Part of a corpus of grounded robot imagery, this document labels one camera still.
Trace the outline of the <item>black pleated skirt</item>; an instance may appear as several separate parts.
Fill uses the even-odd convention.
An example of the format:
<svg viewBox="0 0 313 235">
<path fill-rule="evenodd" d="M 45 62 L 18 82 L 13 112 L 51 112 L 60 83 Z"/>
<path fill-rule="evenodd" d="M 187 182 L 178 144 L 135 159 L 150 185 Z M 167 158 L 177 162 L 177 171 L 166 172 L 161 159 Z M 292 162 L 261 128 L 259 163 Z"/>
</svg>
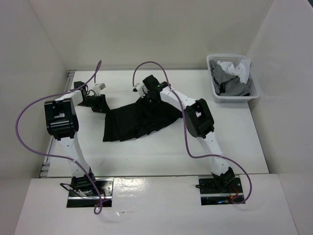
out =
<svg viewBox="0 0 313 235">
<path fill-rule="evenodd" d="M 163 101 L 155 106 L 149 105 L 139 98 L 135 103 L 106 113 L 103 142 L 138 139 L 171 125 L 179 118 L 182 118 L 182 112 L 173 105 Z"/>
</svg>

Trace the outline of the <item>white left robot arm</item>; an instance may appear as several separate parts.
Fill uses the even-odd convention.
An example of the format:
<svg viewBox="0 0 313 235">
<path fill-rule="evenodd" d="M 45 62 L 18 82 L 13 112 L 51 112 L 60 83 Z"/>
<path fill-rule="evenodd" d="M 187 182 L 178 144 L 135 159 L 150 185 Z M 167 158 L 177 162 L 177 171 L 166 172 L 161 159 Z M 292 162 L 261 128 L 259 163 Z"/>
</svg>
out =
<svg viewBox="0 0 313 235">
<path fill-rule="evenodd" d="M 47 131 L 62 146 L 66 157 L 70 158 L 70 187 L 75 194 L 79 194 L 79 191 L 88 196 L 97 193 L 96 179 L 78 142 L 79 122 L 75 107 L 88 107 L 95 113 L 106 113 L 109 109 L 106 97 L 100 94 L 103 88 L 104 84 L 97 85 L 92 90 L 93 95 L 90 95 L 82 81 L 74 82 L 74 92 L 44 104 Z"/>
</svg>

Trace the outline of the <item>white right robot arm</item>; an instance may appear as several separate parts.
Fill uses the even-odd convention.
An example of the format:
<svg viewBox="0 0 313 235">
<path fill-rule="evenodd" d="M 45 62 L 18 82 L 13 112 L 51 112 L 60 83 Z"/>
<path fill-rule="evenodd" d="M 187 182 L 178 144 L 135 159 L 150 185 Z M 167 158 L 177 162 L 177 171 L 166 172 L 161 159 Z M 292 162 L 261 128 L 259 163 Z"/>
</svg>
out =
<svg viewBox="0 0 313 235">
<path fill-rule="evenodd" d="M 214 187 L 219 192 L 226 192 L 235 179 L 233 169 L 222 158 L 221 148 L 214 133 L 214 119 L 204 99 L 190 98 L 176 89 L 169 88 L 167 82 L 159 83 L 152 75 L 134 85 L 134 91 L 148 107 L 162 101 L 182 111 L 185 130 L 196 138 L 208 154 Z"/>
</svg>

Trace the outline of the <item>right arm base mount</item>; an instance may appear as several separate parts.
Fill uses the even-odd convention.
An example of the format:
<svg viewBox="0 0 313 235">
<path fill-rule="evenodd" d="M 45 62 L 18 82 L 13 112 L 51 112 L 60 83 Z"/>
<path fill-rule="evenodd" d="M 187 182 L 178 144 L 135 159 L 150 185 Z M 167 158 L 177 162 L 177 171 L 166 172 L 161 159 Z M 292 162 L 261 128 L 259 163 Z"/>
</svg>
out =
<svg viewBox="0 0 313 235">
<path fill-rule="evenodd" d="M 200 177 L 199 182 L 195 185 L 200 191 L 202 206 L 208 205 L 228 205 L 241 203 L 245 196 L 241 185 L 241 180 L 236 177 L 228 186 L 220 189 L 216 186 L 213 177 Z"/>
</svg>

